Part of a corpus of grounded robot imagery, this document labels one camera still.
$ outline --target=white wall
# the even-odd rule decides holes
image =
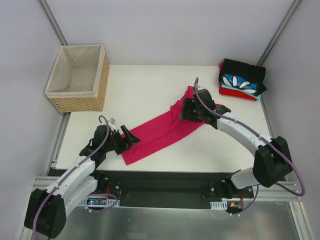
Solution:
[[[263,99],[306,184],[304,206],[320,239],[320,1],[305,0],[266,60]]]
[[[0,3],[0,239],[15,238],[61,114],[44,91],[60,44],[36,0]]]
[[[256,64],[293,0],[48,0],[69,45],[111,64]]]

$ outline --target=pink towel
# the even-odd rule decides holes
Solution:
[[[193,93],[192,86],[188,86],[183,97],[170,107],[170,111],[130,130],[141,142],[122,153],[126,165],[133,164],[174,144],[204,124],[179,118],[184,98],[191,99]]]

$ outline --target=basket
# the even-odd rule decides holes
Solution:
[[[61,113],[102,111],[109,68],[102,44],[61,46],[45,94]]]

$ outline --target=tabletop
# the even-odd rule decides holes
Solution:
[[[72,112],[56,169],[68,169],[93,138],[98,117],[114,118],[130,130],[167,111],[199,77],[217,104],[223,104],[240,120],[263,134],[268,127],[262,105],[219,94],[217,66],[111,65],[102,112]],[[254,157],[231,136],[202,125],[184,139],[126,165],[121,155],[107,153],[98,170],[152,172],[235,172],[253,166]]]

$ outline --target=metal frame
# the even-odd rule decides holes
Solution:
[[[52,11],[50,10],[50,7],[47,3],[46,0],[37,0],[45,14],[45,16],[47,17],[56,37],[58,38],[59,42],[61,45],[68,45],[66,39],[64,38],[64,35],[52,13]],[[269,44],[267,45],[265,51],[263,52],[260,60],[257,63],[257,66],[261,66],[266,58],[268,57],[268,55],[270,54],[271,50],[273,49],[273,47],[275,46],[277,40],[279,39],[280,35],[282,34],[282,32],[284,31],[284,29],[286,28],[286,26],[288,25],[288,22],[290,21],[290,19],[292,18],[292,16],[294,15],[294,13],[297,11],[298,7],[301,5],[301,2],[303,0],[294,0],[291,4],[291,6],[289,7],[288,11],[286,12],[284,18],[282,19],[281,23],[279,24],[279,27],[276,29],[274,35],[272,36]],[[270,126],[270,121],[269,121],[269,117],[266,111],[266,107],[264,105],[263,100],[261,101],[262,104],[262,108],[264,111],[264,115],[267,121],[267,125],[268,125],[268,129],[270,134],[272,135],[272,128]],[[54,182],[58,177],[52,177],[52,176],[47,176],[49,173],[49,170],[51,168],[55,168],[56,166],[56,162],[59,156],[59,152],[60,152],[60,148],[63,142],[63,138],[68,126],[68,121],[70,118],[70,114],[69,113],[65,113],[61,119],[60,125],[59,125],[59,130],[58,130],[58,134],[57,134],[57,138],[54,144],[54,148],[53,151],[51,153],[51,162],[48,165],[47,168],[47,172],[46,172],[46,176],[39,176],[36,178],[35,183],[34,183],[34,188],[42,188],[44,189],[46,186],[50,185],[52,182]],[[282,184],[287,185],[287,187],[289,187],[292,190],[297,191],[299,188],[299,184],[297,184],[296,182],[291,182],[291,181],[285,181],[282,182]],[[258,201],[271,201],[271,202],[289,202],[290,207],[291,207],[291,211],[292,211],[292,215],[293,215],[293,219],[295,222],[295,226],[296,229],[298,231],[298,235],[300,237],[301,240],[314,240],[315,237],[313,235],[313,232],[310,228],[310,224],[308,222],[307,219],[307,215],[304,209],[304,205],[301,202],[301,198],[300,197],[296,197],[288,192],[286,192],[284,189],[278,187],[278,186],[272,186],[270,188],[264,188],[261,187],[259,189],[259,195],[257,197]],[[23,227],[23,223],[21,226],[21,231],[19,234],[19,239],[21,240],[30,240],[31,236],[32,236],[32,231],[30,229],[24,228]]]

